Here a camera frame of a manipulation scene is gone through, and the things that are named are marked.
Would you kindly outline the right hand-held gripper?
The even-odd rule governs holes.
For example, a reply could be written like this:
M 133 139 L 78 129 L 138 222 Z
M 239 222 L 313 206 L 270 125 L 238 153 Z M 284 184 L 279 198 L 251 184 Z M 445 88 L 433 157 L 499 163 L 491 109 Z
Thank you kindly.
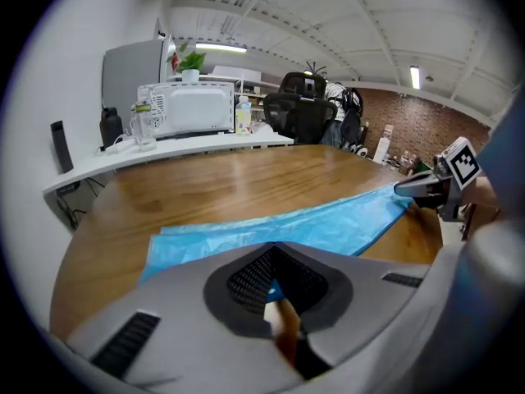
M 459 221 L 459 207 L 463 190 L 481 173 L 476 152 L 463 136 L 434 157 L 433 171 L 423 171 L 394 185 L 398 196 L 414 198 L 419 208 L 437 210 L 444 222 Z M 428 196 L 429 187 L 436 183 L 439 196 Z

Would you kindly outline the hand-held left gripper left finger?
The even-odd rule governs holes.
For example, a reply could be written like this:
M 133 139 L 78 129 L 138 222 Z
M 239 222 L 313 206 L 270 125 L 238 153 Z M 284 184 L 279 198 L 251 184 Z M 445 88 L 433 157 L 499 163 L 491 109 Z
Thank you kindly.
M 249 245 L 156 273 L 84 321 L 69 347 L 111 385 L 139 391 L 288 391 L 304 377 L 264 318 L 304 246 Z

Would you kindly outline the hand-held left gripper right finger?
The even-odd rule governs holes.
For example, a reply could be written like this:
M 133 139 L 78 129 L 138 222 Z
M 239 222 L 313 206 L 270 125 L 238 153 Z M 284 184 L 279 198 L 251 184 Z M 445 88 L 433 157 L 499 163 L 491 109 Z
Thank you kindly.
M 334 368 L 356 353 L 399 314 L 430 269 L 282 242 L 274 245 L 273 266 L 299 318 L 297 368 Z

